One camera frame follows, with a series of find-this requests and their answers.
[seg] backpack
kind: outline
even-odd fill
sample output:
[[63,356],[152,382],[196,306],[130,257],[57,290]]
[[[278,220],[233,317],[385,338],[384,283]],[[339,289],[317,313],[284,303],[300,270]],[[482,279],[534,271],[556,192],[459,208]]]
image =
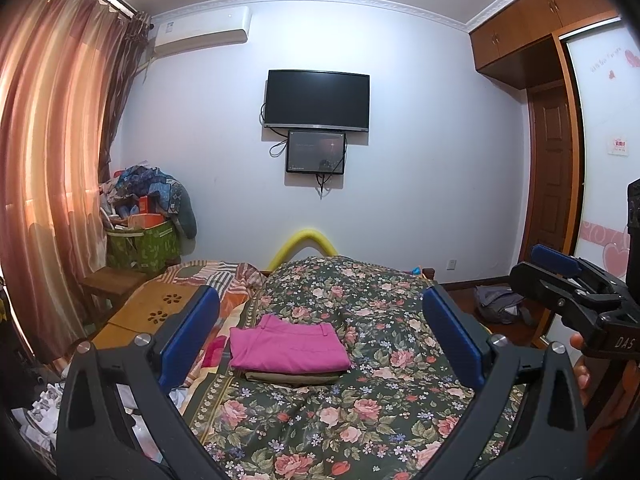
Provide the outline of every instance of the backpack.
[[474,295],[480,316],[489,323],[507,325],[522,319],[527,326],[536,325],[529,311],[521,305],[524,298],[509,286],[476,286]]

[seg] air conditioner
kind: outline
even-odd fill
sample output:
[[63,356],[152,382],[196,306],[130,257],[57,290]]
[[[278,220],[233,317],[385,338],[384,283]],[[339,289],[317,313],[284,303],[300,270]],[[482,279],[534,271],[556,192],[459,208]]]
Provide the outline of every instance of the air conditioner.
[[181,16],[158,27],[155,57],[209,46],[245,43],[249,37],[249,7],[207,10]]

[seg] sticker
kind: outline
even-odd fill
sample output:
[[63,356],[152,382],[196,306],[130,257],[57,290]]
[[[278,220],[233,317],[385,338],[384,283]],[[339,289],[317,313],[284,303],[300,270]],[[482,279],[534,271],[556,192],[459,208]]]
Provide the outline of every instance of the sticker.
[[629,146],[624,137],[610,137],[607,141],[609,155],[629,156]]

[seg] floral blanket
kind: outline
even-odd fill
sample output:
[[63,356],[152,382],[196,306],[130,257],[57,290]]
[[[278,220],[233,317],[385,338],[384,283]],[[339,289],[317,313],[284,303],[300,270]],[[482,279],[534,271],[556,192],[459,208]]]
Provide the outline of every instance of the floral blanket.
[[[209,374],[184,417],[228,475],[241,480],[408,480],[436,453],[470,402],[424,322],[423,278],[342,256],[282,265],[248,301],[239,326],[263,314],[330,322],[352,367],[329,386]],[[520,399],[514,390],[481,462],[502,445]]]

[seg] curtain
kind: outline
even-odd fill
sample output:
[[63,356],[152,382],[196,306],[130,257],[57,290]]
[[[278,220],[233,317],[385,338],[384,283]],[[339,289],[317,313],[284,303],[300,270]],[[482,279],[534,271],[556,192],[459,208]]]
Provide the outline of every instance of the curtain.
[[20,0],[11,19],[0,40],[0,260],[48,363],[85,335],[79,280],[105,261],[98,152],[127,23],[101,0]]
[[149,23],[150,16],[146,12],[139,12],[133,16],[120,45],[104,111],[102,138],[100,139],[100,162],[98,164],[99,182],[107,182],[111,177],[109,168],[111,143],[116,137],[118,122],[120,122],[124,111],[124,105],[136,76],[140,58],[148,45]]

